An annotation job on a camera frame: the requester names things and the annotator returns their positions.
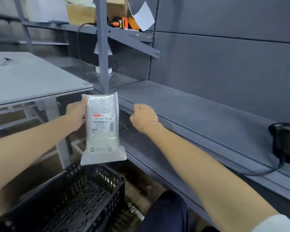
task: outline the person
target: person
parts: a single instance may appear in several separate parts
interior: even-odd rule
[[[66,114],[56,120],[1,138],[0,189],[57,142],[79,129],[84,123],[86,105],[84,97],[80,102],[69,104]],[[130,120],[156,144],[197,194],[217,229],[290,231],[290,220],[286,216],[280,215],[254,189],[207,153],[164,128],[150,106],[135,104]],[[172,191],[158,198],[139,228],[139,231],[151,232],[188,230],[187,205]]]

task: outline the white box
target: white box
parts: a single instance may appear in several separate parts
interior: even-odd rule
[[[64,0],[26,0],[30,21],[48,23],[49,21],[69,22]]]

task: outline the forearm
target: forearm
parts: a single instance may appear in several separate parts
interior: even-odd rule
[[[251,231],[277,214],[248,184],[193,144],[160,124],[146,133],[198,195],[221,231]]]
[[[0,139],[0,189],[73,131],[68,116]]]

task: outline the person's left hand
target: person's left hand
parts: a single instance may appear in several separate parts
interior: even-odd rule
[[[80,102],[70,103],[67,105],[66,116],[69,117],[74,131],[78,130],[85,122],[84,114],[87,107],[87,96],[83,96]]]

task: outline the black plastic crate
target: black plastic crate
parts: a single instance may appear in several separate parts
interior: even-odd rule
[[[125,200],[125,178],[104,164],[73,165],[0,217],[0,232],[91,232]]]

